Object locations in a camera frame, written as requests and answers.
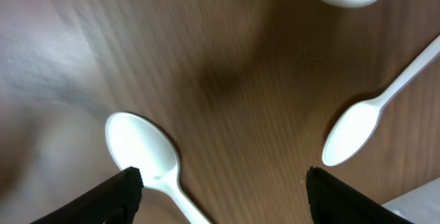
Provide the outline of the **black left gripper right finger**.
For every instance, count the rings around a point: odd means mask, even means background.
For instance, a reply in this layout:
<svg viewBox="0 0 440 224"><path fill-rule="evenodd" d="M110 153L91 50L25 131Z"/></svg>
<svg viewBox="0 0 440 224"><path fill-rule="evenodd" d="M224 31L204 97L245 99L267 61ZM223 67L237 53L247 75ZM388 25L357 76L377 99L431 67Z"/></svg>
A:
<svg viewBox="0 0 440 224"><path fill-rule="evenodd" d="M411 224L319 167L306 175L314 224Z"/></svg>

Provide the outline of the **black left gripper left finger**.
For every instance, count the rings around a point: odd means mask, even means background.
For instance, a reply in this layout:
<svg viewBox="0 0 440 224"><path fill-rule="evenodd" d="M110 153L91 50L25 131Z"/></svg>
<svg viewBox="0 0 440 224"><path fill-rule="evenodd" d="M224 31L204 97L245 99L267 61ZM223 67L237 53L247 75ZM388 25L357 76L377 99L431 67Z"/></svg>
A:
<svg viewBox="0 0 440 224"><path fill-rule="evenodd" d="M32 224L132 224L143 188L140 170L129 167Z"/></svg>

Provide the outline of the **white plastic spoon lowest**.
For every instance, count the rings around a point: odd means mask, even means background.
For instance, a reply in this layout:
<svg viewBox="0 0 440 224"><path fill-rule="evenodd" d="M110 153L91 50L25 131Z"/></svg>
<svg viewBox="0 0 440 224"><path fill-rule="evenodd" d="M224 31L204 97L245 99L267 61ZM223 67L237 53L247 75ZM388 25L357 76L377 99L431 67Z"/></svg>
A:
<svg viewBox="0 0 440 224"><path fill-rule="evenodd" d="M105 137L119 169L138 168L144 187L167 194L190 223L210 223L182 190L178 152L154 123L132 113L113 113L107 118Z"/></svg>

